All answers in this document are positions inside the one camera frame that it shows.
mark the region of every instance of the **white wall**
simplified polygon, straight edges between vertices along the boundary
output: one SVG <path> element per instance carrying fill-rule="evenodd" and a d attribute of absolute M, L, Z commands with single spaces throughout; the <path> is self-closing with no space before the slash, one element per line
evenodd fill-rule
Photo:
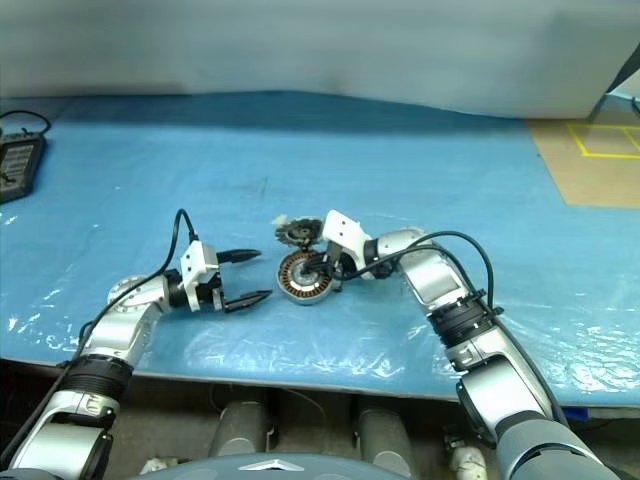
<path fill-rule="evenodd" d="M 0 94 L 303 90 L 580 117 L 637 0 L 0 0 Z"/>

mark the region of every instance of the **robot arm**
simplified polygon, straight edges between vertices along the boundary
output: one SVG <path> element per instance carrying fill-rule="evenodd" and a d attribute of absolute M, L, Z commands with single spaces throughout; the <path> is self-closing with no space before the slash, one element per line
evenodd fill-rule
<path fill-rule="evenodd" d="M 359 223 L 332 210 L 322 226 L 327 250 L 316 254 L 321 261 L 309 260 L 307 270 L 321 269 L 320 275 L 334 280 L 402 273 L 452 367 L 462 373 L 456 385 L 460 403 L 478 436 L 497 446 L 503 478 L 618 478 L 569 428 L 553 420 L 559 412 L 553 411 L 547 392 L 552 393 L 502 325 L 501 309 L 485 303 L 484 292 L 474 289 L 446 250 L 432 240 L 420 242 L 423 235 L 407 228 L 372 239 Z M 416 242 L 434 248 L 399 255 Z"/>
<path fill-rule="evenodd" d="M 220 264 L 245 261 L 260 252 L 216 253 L 201 241 L 191 240 L 180 260 L 182 274 L 169 270 L 143 284 L 144 277 L 132 276 L 114 285 L 109 303 L 140 284 L 115 303 L 90 332 L 13 455 L 11 469 L 23 473 L 37 469 L 64 480 L 101 478 L 111 449 L 108 430 L 157 320 L 187 305 L 191 311 L 212 304 L 214 310 L 231 312 L 250 307 L 271 293 L 261 290 L 225 300 Z"/>

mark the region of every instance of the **yellow tape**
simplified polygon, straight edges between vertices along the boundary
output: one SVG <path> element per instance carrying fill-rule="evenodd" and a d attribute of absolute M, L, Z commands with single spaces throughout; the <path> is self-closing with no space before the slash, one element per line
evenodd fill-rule
<path fill-rule="evenodd" d="M 598 125 L 591 123 L 567 123 L 567 130 L 569 130 L 569 135 L 573 138 L 573 141 L 576 142 L 578 148 L 580 149 L 580 153 L 583 157 L 595 157 L 595 158 L 627 158 L 633 160 L 640 160 L 640 153 L 601 153 L 601 152 L 590 152 L 587 146 L 584 144 L 578 132 L 576 132 L 576 128 L 590 128 L 590 129 L 601 129 L 601 130 L 619 130 L 622 132 L 631 142 L 631 144 L 640 151 L 640 143 L 635 139 L 629 130 L 640 130 L 640 127 L 634 127 L 633 125 Z"/>

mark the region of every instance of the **wire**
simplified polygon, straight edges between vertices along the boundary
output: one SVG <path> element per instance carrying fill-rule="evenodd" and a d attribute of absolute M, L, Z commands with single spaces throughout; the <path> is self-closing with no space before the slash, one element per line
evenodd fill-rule
<path fill-rule="evenodd" d="M 3 114 L 0 114 L 0 119 L 8 117 L 10 115 L 17 115 L 17 114 L 31 115 L 33 117 L 38 117 L 40 120 L 42 120 L 45 123 L 45 127 L 42 130 L 40 130 L 40 132 L 38 132 L 40 133 L 40 135 L 44 135 L 51 129 L 51 121 L 47 117 L 45 117 L 40 113 L 32 112 L 31 110 L 9 110 L 8 112 L 4 112 Z"/>
<path fill-rule="evenodd" d="M 640 118 L 640 106 L 638 106 L 638 99 L 631 97 L 631 110 Z"/>
<path fill-rule="evenodd" d="M 87 342 L 91 337 L 91 332 L 93 332 L 93 330 L 96 328 L 96 325 L 98 324 L 98 322 L 100 322 L 102 317 L 104 317 L 109 310 L 111 310 L 115 305 L 117 305 L 120 302 L 120 300 L 126 297 L 129 293 L 134 291 L 136 288 L 141 287 L 145 283 L 153 280 L 155 277 L 162 275 L 164 271 L 167 269 L 167 267 L 171 263 L 171 260 L 173 259 L 173 255 L 175 254 L 175 251 L 176 251 L 176 245 L 178 244 L 178 233 L 180 232 L 181 218 L 184 218 L 185 223 L 187 224 L 187 228 L 189 230 L 189 242 L 192 242 L 193 240 L 198 239 L 198 235 L 193 229 L 193 224 L 191 223 L 191 219 L 189 218 L 189 215 L 183 208 L 179 209 L 173 221 L 173 232 L 171 234 L 171 244 L 169 246 L 169 252 L 167 253 L 167 258 L 165 259 L 165 261 L 162 263 L 160 268 L 158 268 L 155 272 L 137 281 L 136 283 L 131 285 L 129 288 L 125 289 L 122 293 L 120 293 L 120 295 L 118 295 L 109 303 L 107 303 L 107 305 L 105 305 L 104 308 L 100 310 L 98 315 L 96 315 L 96 317 L 91 322 L 86 323 L 82 326 L 82 328 L 80 329 L 80 335 L 78 337 L 78 348 L 76 349 L 70 361 L 63 362 L 62 364 L 63 370 L 60 373 L 60 375 L 58 375 L 58 377 L 56 378 L 51 388 L 47 391 L 44 398 L 40 401 L 38 406 L 31 413 L 27 421 L 22 425 L 20 430 L 18 430 L 16 435 L 11 439 L 7 447 L 2 451 L 2 455 L 0 455 L 0 468 L 4 470 L 9 467 L 9 462 L 11 461 L 11 458 L 13 457 L 14 453 L 16 452 L 18 447 L 22 444 L 22 442 L 25 440 L 29 432 L 31 431 L 36 420 L 40 417 L 40 415 L 42 415 L 42 412 L 44 411 L 45 407 L 51 400 L 51 397 L 58 390 L 58 387 L 60 387 L 60 384 L 69 373 L 69 370 L 71 369 L 74 361 L 77 360 L 78 357 L 80 357 L 80 355 L 82 355 L 82 351 L 84 350 L 84 347 L 87 345 Z"/>
<path fill-rule="evenodd" d="M 208 397 L 209 397 L 209 405 L 211 405 L 213 407 L 213 409 L 217 412 L 217 413 L 222 413 L 222 411 L 224 410 L 224 408 L 222 408 L 220 405 L 218 405 L 216 403 L 216 401 L 214 400 L 214 393 L 215 393 L 215 389 L 216 389 L 216 384 L 212 383 L 211 386 L 209 387 L 209 393 L 208 393 Z"/>
<path fill-rule="evenodd" d="M 475 286 L 473 285 L 473 282 L 469 278 L 469 274 L 467 273 L 467 271 L 462 266 L 462 263 L 460 263 L 460 260 L 458 260 L 456 258 L 456 256 L 453 253 L 451 253 L 449 250 L 447 250 L 445 248 L 442 248 L 442 247 L 440 247 L 438 245 L 416 245 L 415 247 L 407 247 L 407 248 L 404 248 L 402 250 L 398 250 L 397 252 L 394 252 L 394 253 L 392 253 L 390 255 L 387 255 L 386 257 L 384 257 L 384 258 L 382 258 L 380 260 L 377 260 L 377 261 L 375 261 L 373 263 L 370 263 L 369 265 L 367 265 L 366 267 L 361 268 L 357 272 L 348 273 L 346 275 L 344 275 L 344 274 L 343 275 L 337 275 L 337 276 L 334 276 L 334 278 L 336 278 L 337 280 L 342 280 L 342 281 L 353 280 L 354 278 L 361 277 L 362 275 L 364 275 L 368 271 L 373 270 L 373 269 L 379 267 L 382 264 L 391 262 L 391 261 L 396 260 L 396 259 L 399 260 L 400 258 L 402 258 L 405 255 L 408 255 L 409 253 L 420 252 L 422 250 L 432 250 L 432 251 L 435 251 L 435 252 L 440 252 L 443 255 L 445 255 L 456 266 L 456 268 L 460 272 L 460 275 L 462 276 L 462 279 L 465 281 L 465 283 L 471 289 L 471 293 L 477 293 L 477 290 L 476 290 Z"/>
<path fill-rule="evenodd" d="M 489 308 L 493 309 L 493 292 L 494 292 L 493 265 L 491 265 L 491 260 L 489 259 L 489 255 L 487 255 L 487 252 L 485 251 L 485 249 L 482 248 L 482 245 L 480 245 L 480 243 L 475 238 L 471 237 L 470 235 L 467 235 L 466 233 L 457 232 L 455 230 L 442 230 L 440 232 L 433 232 L 427 235 L 423 235 L 418 240 L 416 240 L 411 245 L 409 245 L 409 247 L 413 247 L 415 245 L 418 245 L 422 242 L 431 240 L 432 238 L 436 238 L 436 237 L 462 238 L 463 240 L 466 240 L 468 243 L 473 245 L 473 247 L 477 250 L 477 252 L 482 257 L 482 261 L 484 262 L 484 266 L 487 271 L 487 305 L 489 305 Z"/>
<path fill-rule="evenodd" d="M 326 453 L 328 451 L 328 446 L 329 446 L 329 439 L 328 439 L 329 417 L 327 417 L 327 412 L 325 412 L 325 410 L 322 407 L 322 405 L 320 405 L 318 402 L 316 402 L 309 395 L 305 395 L 304 393 L 298 392 L 297 390 L 291 390 L 290 388 L 282 388 L 282 390 L 284 390 L 285 392 L 289 392 L 289 393 L 291 393 L 293 395 L 296 395 L 296 396 L 302 398 L 303 400 L 306 400 L 307 402 L 309 402 L 311 405 L 313 405 L 314 407 L 316 407 L 318 409 L 318 411 L 322 415 L 322 422 L 323 422 L 323 425 L 324 425 L 324 436 L 323 436 L 323 441 L 322 441 L 323 447 L 322 447 L 322 451 L 320 453 Z"/>

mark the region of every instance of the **blue plastic sheet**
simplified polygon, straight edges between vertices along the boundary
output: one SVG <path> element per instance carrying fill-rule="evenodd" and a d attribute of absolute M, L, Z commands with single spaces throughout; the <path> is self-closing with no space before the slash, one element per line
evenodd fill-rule
<path fill-rule="evenodd" d="M 277 291 L 287 248 L 271 220 L 336 208 L 374 236 L 473 235 L 507 325 L 560 401 L 640 404 L 640 212 L 566 206 L 521 121 L 278 93 L 9 107 L 54 127 L 33 194 L 0 206 L 4 358 L 68 359 L 111 286 L 162 262 L 184 207 L 216 248 L 264 252 L 223 266 L 230 298 L 276 290 L 246 311 L 163 318 L 141 372 L 453 397 L 456 374 L 400 278 L 350 282 L 312 307 Z M 473 251 L 446 245 L 482 284 Z"/>

